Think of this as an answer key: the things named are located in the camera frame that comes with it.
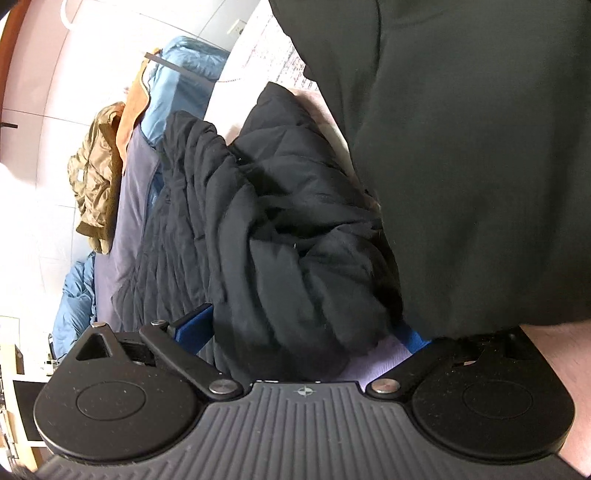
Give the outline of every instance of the lavender cloth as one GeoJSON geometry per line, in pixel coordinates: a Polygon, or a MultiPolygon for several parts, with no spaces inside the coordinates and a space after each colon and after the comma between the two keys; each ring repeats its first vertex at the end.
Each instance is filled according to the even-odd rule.
{"type": "Polygon", "coordinates": [[[95,259],[96,317],[121,330],[111,297],[133,269],[144,236],[148,194],[154,173],[160,164],[158,153],[148,144],[140,127],[131,135],[127,149],[127,168],[121,181],[117,228],[111,252],[95,259]]]}
{"type": "Polygon", "coordinates": [[[395,336],[380,341],[370,353],[352,359],[334,381],[357,381],[361,390],[368,383],[405,361],[411,352],[395,336]]]}

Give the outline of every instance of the black screen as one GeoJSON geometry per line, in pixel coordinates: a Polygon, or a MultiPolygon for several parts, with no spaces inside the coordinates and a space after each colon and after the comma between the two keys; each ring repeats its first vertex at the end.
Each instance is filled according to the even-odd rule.
{"type": "Polygon", "coordinates": [[[14,391],[17,396],[18,410],[21,413],[22,425],[25,427],[25,434],[29,442],[42,442],[39,431],[33,419],[33,407],[41,389],[45,387],[42,382],[22,382],[14,380],[14,391]]]}

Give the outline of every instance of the black plastic device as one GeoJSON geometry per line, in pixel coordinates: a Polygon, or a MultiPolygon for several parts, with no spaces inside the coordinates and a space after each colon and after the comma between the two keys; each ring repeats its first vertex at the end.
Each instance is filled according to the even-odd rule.
{"type": "Polygon", "coordinates": [[[371,382],[241,385],[166,325],[89,328],[35,404],[43,480],[565,479],[574,419],[521,329],[435,340],[371,382]]]}

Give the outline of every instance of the wooden furniture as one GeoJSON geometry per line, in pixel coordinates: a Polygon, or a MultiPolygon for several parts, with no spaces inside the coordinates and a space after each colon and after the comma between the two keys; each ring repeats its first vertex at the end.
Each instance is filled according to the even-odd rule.
{"type": "Polygon", "coordinates": [[[9,437],[14,441],[18,455],[17,463],[35,471],[47,456],[47,449],[41,446],[31,446],[27,440],[18,409],[17,396],[12,379],[17,375],[24,375],[22,354],[15,345],[0,344],[0,368],[2,369],[2,384],[6,402],[5,419],[10,428],[9,437]]]}
{"type": "Polygon", "coordinates": [[[8,69],[14,53],[14,47],[17,44],[18,34],[21,31],[22,22],[29,8],[31,0],[20,0],[6,17],[6,23],[0,37],[0,112],[4,104],[4,92],[6,91],[6,81],[8,78],[8,69]]]}

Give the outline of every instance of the circular pad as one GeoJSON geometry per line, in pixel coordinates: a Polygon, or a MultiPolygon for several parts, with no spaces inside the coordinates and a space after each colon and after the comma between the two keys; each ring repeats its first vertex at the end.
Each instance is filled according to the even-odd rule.
{"type": "Polygon", "coordinates": [[[91,385],[78,396],[78,409],[93,420],[121,420],[146,402],[144,390],[126,382],[91,385]]]}

